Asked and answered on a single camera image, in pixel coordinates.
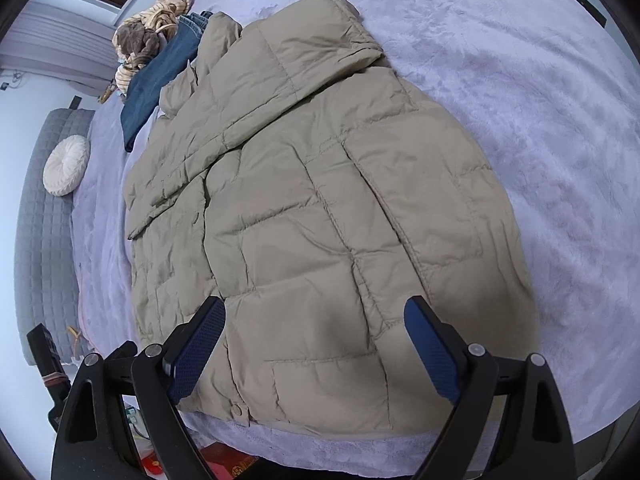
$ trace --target lavender blanket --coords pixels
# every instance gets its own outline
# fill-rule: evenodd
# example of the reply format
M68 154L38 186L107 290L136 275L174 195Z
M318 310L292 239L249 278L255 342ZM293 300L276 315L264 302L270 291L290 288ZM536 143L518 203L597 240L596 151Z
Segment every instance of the lavender blanket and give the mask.
M245 25L294 1L196 0L193 10L222 10ZM349 1L399 74L484 149L520 225L542 314L541 352L574 440L600 430L640 400L640 75L575 0ZM106 126L109 113L94 119L105 134L114 127ZM114 158L122 164L116 152L95 162L93 142L87 175L100 198L77 194L74 215L99 235L74 232L84 243L74 242L94 276L81 287L86 333L108 352L132 333L119 264L124 206L116 184L125 170L114 166ZM108 196L104 186L112 185ZM413 473L435 437L328 442L198 414L186 420L276 462L363 476ZM472 467L481 467L494 429Z

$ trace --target white wall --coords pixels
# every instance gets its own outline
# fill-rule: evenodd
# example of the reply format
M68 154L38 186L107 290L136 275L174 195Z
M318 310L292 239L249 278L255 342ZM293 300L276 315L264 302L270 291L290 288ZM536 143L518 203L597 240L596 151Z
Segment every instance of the white wall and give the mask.
M0 76L0 82L11 82ZM35 367L24 360L15 318L14 242L22 183L31 152L47 114L68 108L74 95L79 108L95 110L93 97L66 82L25 74L18 89L0 91L0 428L36 480L49 480L55 433L47 421L53 403Z

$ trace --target blue jeans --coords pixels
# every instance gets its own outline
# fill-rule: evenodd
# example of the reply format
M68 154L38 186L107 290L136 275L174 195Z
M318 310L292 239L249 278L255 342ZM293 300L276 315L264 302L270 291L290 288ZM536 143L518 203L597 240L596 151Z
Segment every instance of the blue jeans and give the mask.
M180 16L177 34L162 52L131 79L127 99L120 113L127 152L133 150L136 135L158 106L162 87L173 81L187 67L187 63L198 55L198 46L210 16L209 11Z

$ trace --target white cushion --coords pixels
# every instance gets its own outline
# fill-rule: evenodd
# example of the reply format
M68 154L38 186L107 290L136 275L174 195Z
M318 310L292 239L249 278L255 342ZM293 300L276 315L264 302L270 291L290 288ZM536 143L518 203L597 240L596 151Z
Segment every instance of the white cushion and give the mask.
M42 183L55 196L71 193L82 180L89 162L89 141L72 135L60 141L44 165Z

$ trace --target metal screw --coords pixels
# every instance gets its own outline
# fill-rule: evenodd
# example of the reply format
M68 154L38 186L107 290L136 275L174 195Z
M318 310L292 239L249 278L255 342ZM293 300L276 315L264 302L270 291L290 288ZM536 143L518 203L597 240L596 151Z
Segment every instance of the metal screw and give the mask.
M482 357L484 352L486 352L486 350L484 350L484 346L478 343L471 343L468 350L471 355L475 355L476 357Z
M156 357L160 355L161 351L162 351L162 345L153 344L145 348L145 355L147 357Z
M540 354L531 354L531 362L536 366L544 366L546 363L545 358Z
M89 354L84 358L84 364L87 366L93 366L99 361L99 359L98 354Z

